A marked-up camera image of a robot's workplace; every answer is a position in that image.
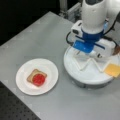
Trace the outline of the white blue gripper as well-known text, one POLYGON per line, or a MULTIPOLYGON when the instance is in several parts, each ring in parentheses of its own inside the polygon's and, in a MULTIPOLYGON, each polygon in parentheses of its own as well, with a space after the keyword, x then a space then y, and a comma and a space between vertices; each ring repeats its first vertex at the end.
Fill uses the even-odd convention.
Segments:
POLYGON ((89 34, 83 31, 82 21, 78 20, 69 32, 72 40, 68 44, 85 54, 93 56, 110 57, 114 53, 115 43, 103 36, 103 31, 96 34, 89 34))

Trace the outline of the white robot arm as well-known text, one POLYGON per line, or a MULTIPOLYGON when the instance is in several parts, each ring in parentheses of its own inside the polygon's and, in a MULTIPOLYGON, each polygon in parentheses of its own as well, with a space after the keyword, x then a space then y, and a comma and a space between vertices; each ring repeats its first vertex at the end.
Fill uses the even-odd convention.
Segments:
POLYGON ((120 17, 120 0, 83 0, 81 20, 71 28, 73 35, 67 43, 96 57, 110 57, 114 53, 115 43, 105 35, 111 31, 120 17))

